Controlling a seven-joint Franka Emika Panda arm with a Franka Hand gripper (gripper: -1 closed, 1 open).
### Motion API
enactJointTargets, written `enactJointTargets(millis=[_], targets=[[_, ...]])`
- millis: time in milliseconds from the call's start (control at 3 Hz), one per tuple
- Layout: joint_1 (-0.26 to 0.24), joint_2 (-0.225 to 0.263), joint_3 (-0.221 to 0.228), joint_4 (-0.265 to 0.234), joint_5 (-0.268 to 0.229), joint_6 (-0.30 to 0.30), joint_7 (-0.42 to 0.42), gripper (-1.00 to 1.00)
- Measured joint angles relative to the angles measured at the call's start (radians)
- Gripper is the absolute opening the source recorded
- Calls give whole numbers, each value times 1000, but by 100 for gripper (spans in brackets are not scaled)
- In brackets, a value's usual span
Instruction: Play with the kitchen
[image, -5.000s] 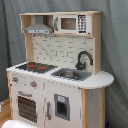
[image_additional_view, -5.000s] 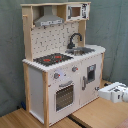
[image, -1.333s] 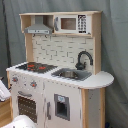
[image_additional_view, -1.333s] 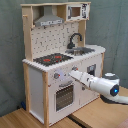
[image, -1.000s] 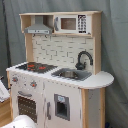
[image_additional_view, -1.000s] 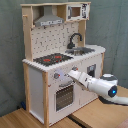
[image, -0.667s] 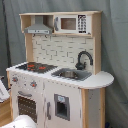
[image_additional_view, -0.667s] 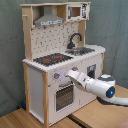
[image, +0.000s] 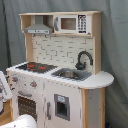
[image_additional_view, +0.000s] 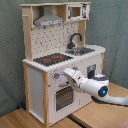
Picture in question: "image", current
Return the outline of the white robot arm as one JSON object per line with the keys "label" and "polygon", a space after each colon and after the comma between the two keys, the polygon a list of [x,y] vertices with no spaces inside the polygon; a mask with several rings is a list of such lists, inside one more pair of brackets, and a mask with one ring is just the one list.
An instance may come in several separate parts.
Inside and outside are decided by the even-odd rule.
{"label": "white robot arm", "polygon": [[[6,81],[4,73],[0,71],[0,115],[4,112],[3,103],[11,98],[11,89]],[[37,124],[32,116],[24,114],[14,121],[0,126],[0,128],[37,128]]]}

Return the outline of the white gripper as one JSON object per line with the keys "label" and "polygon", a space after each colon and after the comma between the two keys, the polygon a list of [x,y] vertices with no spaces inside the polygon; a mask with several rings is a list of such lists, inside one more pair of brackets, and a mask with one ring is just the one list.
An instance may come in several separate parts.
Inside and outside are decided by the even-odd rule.
{"label": "white gripper", "polygon": [[5,75],[2,71],[0,71],[0,89],[2,92],[0,93],[0,102],[4,103],[7,100],[12,98],[11,89],[6,81]]}

